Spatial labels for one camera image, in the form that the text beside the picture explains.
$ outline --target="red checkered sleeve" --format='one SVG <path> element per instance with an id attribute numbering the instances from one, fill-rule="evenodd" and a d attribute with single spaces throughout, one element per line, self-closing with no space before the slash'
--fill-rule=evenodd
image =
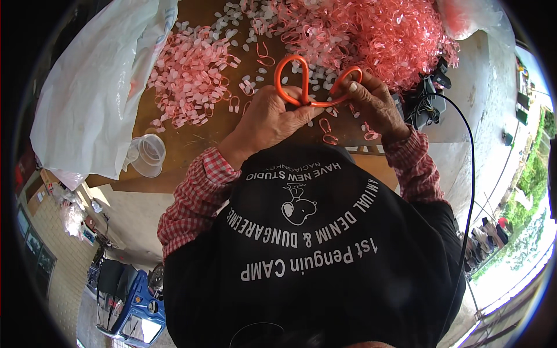
<path id="1" fill-rule="evenodd" d="M 205 150 L 193 160 L 184 181 L 174 191 L 174 204 L 160 217 L 157 237 L 163 245 L 163 260 L 211 228 L 240 174 L 216 148 Z"/>
<path id="2" fill-rule="evenodd" d="M 411 131 L 409 138 L 383 146 L 387 162 L 397 175 L 400 196 L 407 202 L 442 201 L 449 204 L 443 199 L 437 166 L 427 154 L 427 135 L 407 126 Z"/>

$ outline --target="black t-shirt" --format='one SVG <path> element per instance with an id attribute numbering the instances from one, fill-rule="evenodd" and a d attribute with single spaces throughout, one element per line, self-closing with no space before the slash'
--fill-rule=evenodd
<path id="1" fill-rule="evenodd" d="M 325 347 L 434 347 L 465 291 L 442 332 L 460 250 L 446 203 L 408 203 L 334 149 L 280 144 L 166 258 L 168 331 L 178 347 L 229 347 L 254 323 L 320 332 Z"/>

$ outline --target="orange rubber tube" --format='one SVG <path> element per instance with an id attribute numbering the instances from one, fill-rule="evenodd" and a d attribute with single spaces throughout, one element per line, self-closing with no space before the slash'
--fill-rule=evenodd
<path id="1" fill-rule="evenodd" d="M 286 64 L 288 62 L 293 61 L 293 60 L 300 61 L 300 66 L 302 68 L 302 95 L 301 95 L 301 100 L 296 100 L 293 97 L 286 94 L 286 92 L 284 92 L 284 90 L 282 89 L 282 86 L 281 86 L 282 69 L 286 66 Z M 358 78 L 357 78 L 356 81 L 358 83 L 360 83 L 361 79 L 363 77 L 363 73 L 362 73 L 362 71 L 359 67 L 352 66 L 352 67 L 346 69 L 342 73 L 342 75 L 340 75 L 336 79 L 336 81 L 333 84 L 329 93 L 334 93 L 339 88 L 340 83 L 342 82 L 342 80 L 344 80 L 348 76 L 348 74 L 350 74 L 353 71 L 358 71 Z M 288 56 L 284 57 L 280 62 L 278 62 L 277 67 L 275 69 L 275 88 L 277 90 L 278 95 L 281 98 L 283 98 L 284 100 L 286 100 L 287 102 L 289 102 L 290 104 L 293 104 L 297 107 L 300 107 L 302 105 L 329 107 L 329 106 L 337 105 L 337 104 L 345 101 L 348 98 L 348 95 L 343 95 L 342 97 L 337 98 L 337 99 L 333 99 L 331 101 L 310 101 L 309 97 L 308 97 L 309 82 L 310 82 L 310 80 L 309 80 L 309 67 L 307 66 L 306 60 L 302 56 L 288 55 Z"/>

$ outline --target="cartoon dog graphic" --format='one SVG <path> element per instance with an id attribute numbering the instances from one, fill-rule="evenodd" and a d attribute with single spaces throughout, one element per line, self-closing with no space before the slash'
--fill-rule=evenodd
<path id="1" fill-rule="evenodd" d="M 290 221 L 291 224 L 300 226 L 306 221 L 307 217 L 317 212 L 317 202 L 312 202 L 305 198 L 300 198 L 304 194 L 304 187 L 306 184 L 300 183 L 287 183 L 288 187 L 284 189 L 290 191 L 292 199 L 290 202 L 282 204 L 282 215 Z"/>

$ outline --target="blue cart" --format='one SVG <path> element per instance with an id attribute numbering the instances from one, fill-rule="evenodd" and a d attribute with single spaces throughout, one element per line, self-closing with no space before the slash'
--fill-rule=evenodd
<path id="1" fill-rule="evenodd" d="M 148 347 L 166 325 L 164 267 L 147 274 L 130 264 L 103 261 L 96 282 L 97 329 L 133 347 Z"/>

